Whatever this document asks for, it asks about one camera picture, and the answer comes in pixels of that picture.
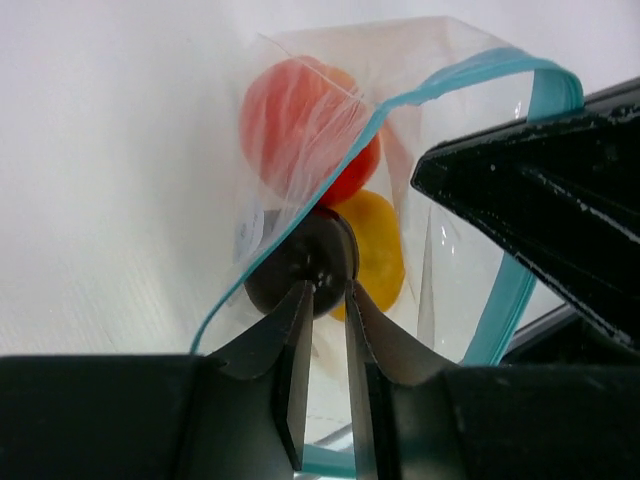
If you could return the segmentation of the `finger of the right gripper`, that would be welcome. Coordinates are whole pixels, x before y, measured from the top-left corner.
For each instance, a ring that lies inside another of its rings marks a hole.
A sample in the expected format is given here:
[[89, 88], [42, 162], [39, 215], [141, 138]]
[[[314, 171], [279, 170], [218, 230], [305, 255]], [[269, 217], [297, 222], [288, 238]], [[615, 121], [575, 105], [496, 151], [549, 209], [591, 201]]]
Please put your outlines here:
[[423, 154], [412, 187], [622, 346], [639, 346], [639, 83]]

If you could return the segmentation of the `orange red fake tomato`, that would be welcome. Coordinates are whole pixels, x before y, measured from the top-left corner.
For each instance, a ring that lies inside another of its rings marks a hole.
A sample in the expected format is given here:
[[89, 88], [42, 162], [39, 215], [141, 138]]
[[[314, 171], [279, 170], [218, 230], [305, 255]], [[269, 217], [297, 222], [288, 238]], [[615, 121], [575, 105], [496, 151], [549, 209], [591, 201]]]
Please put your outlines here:
[[275, 63], [247, 88], [239, 118], [245, 159], [277, 197], [307, 201], [334, 173], [369, 120], [346, 71], [311, 56]]

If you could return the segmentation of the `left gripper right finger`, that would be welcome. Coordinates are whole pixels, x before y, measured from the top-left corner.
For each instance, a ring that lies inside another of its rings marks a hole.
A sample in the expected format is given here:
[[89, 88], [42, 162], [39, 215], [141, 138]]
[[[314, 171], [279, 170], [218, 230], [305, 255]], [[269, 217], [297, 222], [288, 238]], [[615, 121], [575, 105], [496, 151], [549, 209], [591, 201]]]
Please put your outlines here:
[[635, 366], [460, 366], [345, 291], [360, 479], [635, 479]]

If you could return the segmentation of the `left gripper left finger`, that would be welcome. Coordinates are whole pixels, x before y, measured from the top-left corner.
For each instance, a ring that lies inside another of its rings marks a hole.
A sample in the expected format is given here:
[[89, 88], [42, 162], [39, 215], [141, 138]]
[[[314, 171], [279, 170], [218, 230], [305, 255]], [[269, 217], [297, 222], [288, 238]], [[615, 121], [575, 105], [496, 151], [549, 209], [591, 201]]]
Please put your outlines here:
[[209, 355], [1, 360], [5, 479], [290, 479], [303, 463], [313, 291]]

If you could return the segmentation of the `orange fake food piece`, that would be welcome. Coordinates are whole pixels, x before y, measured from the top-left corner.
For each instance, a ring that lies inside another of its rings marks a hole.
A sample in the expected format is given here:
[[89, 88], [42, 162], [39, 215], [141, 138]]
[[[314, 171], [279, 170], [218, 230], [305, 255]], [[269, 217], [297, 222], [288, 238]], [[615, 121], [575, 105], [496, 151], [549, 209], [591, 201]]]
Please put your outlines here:
[[335, 206], [351, 227], [359, 252], [358, 282], [383, 313], [398, 300], [405, 280], [399, 221], [383, 196], [360, 190]]

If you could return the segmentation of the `dark fake food piece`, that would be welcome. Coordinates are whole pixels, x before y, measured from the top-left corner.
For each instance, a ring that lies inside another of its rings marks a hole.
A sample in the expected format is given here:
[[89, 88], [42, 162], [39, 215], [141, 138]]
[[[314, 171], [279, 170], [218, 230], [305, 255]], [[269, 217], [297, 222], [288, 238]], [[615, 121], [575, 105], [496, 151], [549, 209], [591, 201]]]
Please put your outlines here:
[[353, 229], [329, 208], [314, 208], [244, 282], [253, 305], [271, 312], [290, 288], [309, 281], [313, 316], [322, 317], [339, 306], [346, 283], [357, 277], [359, 251]]

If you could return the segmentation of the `clear zip top bag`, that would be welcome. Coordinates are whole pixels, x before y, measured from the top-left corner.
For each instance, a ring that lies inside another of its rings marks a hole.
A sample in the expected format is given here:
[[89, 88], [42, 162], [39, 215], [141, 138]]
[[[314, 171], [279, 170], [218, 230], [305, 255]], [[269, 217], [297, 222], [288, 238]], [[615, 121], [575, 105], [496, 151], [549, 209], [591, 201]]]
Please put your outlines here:
[[[349, 73], [370, 109], [344, 160], [302, 202], [283, 200], [266, 187], [245, 159], [239, 137], [247, 88], [267, 68], [294, 56]], [[411, 179], [420, 157], [441, 142], [581, 106], [578, 77], [448, 17], [259, 35], [237, 72], [233, 254], [192, 350], [211, 352], [258, 322], [262, 313], [244, 287], [248, 276], [312, 209], [334, 210], [364, 189], [386, 198], [399, 221], [405, 280], [385, 314], [449, 360], [496, 364], [527, 309], [535, 278], [476, 227], [420, 195]]]

